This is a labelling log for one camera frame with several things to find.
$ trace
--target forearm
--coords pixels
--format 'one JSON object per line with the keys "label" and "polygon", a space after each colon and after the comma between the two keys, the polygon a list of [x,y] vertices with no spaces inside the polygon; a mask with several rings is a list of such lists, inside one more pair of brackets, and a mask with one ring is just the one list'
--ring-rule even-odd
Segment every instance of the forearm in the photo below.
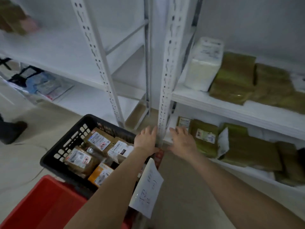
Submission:
{"label": "forearm", "polygon": [[305,223],[284,206],[231,173],[193,153],[190,164],[210,187],[228,218],[239,228],[304,228]]}
{"label": "forearm", "polygon": [[75,214],[65,229],[120,228],[133,189],[146,160],[141,149],[135,149],[105,179],[90,200]]}

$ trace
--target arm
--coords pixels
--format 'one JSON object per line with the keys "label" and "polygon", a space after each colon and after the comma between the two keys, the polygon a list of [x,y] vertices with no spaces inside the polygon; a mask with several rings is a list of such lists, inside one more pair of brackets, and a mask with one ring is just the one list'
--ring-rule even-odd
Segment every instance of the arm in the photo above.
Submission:
{"label": "arm", "polygon": [[157,128],[142,130],[135,138],[135,148],[88,202],[72,217],[65,229],[120,228],[133,189],[147,157],[154,153]]}
{"label": "arm", "polygon": [[184,128],[170,129],[170,150],[189,162],[208,184],[220,207],[237,228],[305,228],[305,222],[283,205],[252,188],[197,152]]}

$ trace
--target handwritten note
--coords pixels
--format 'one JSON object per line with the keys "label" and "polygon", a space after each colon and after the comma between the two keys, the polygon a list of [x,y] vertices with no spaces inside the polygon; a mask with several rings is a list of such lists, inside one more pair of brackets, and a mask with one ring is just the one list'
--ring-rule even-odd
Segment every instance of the handwritten note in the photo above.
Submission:
{"label": "handwritten note", "polygon": [[163,178],[158,172],[154,160],[150,158],[135,188],[129,206],[150,219],[162,183]]}

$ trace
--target person's leg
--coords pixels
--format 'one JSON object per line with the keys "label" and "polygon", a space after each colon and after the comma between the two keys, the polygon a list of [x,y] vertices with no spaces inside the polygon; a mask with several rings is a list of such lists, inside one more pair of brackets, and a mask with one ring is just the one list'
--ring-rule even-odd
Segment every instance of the person's leg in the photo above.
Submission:
{"label": "person's leg", "polygon": [[4,122],[0,115],[0,141],[4,144],[13,143],[27,128],[27,123],[18,121],[16,123]]}

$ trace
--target black crate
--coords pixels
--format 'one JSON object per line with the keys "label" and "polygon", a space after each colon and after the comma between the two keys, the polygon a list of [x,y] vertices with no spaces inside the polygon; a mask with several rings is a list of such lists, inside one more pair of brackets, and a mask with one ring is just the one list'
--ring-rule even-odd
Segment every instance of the black crate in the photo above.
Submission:
{"label": "black crate", "polygon": [[[92,196],[98,189],[97,186],[70,171],[68,166],[64,164],[64,158],[75,146],[80,146],[84,143],[83,138],[95,127],[113,137],[117,136],[128,143],[134,143],[135,134],[88,114],[82,117],[40,160],[42,167],[48,169],[67,183],[74,185],[76,190],[87,198]],[[118,164],[113,162],[111,167],[116,169],[117,166]]]}

